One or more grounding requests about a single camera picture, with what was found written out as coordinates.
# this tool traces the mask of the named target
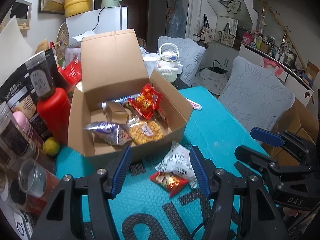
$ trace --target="pink bottle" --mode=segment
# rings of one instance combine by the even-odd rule
[[[24,115],[21,111],[16,111],[13,113],[13,117],[16,119],[19,126],[22,128],[22,130],[25,132],[25,134],[33,140],[33,142],[36,144],[36,146],[39,148],[40,151],[43,151],[44,142],[41,139],[41,137],[36,133],[36,131],[33,129],[31,124],[29,123],[27,117]]]

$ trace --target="red snack package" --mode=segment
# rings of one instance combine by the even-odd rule
[[[172,173],[159,171],[151,175],[150,180],[168,191],[170,193],[169,197],[177,195],[183,187],[188,184],[186,179],[180,178]]]
[[[155,91],[149,83],[142,88],[141,94],[135,99],[129,98],[128,101],[140,115],[150,120],[153,112],[159,108],[162,94]]]
[[[81,62],[78,60],[77,56],[75,56],[73,61],[71,61],[64,70],[59,68],[59,72],[70,86],[74,86],[82,80]]]

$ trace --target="yellow pot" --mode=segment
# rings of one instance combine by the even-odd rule
[[[90,11],[91,1],[92,0],[64,0],[66,17]]]

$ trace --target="shopping bag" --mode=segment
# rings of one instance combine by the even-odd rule
[[[214,37],[214,31],[209,26],[207,15],[204,14],[204,23],[203,23],[203,28],[200,34],[200,41],[202,41],[203,43],[208,43],[213,41],[213,37]]]
[[[231,35],[229,23],[227,23],[226,27],[219,31],[220,34],[220,41],[221,43],[233,47],[233,43],[235,42],[235,36]]]

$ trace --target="bamboo pole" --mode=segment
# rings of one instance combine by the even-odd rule
[[[275,15],[275,13],[272,11],[272,9],[270,8],[270,6],[265,2],[265,0],[260,0],[262,5],[268,10],[268,12],[272,15],[272,17],[276,20],[276,22],[278,23],[278,25],[282,28],[282,30],[287,34],[288,39],[291,41],[292,47],[296,50],[298,58],[301,62],[301,65],[303,67],[303,70],[306,71],[306,65],[303,63],[302,57],[298,51],[297,46],[294,44],[292,37],[289,33],[289,31],[284,27],[284,25],[280,22],[280,20],[277,18],[277,16]]]

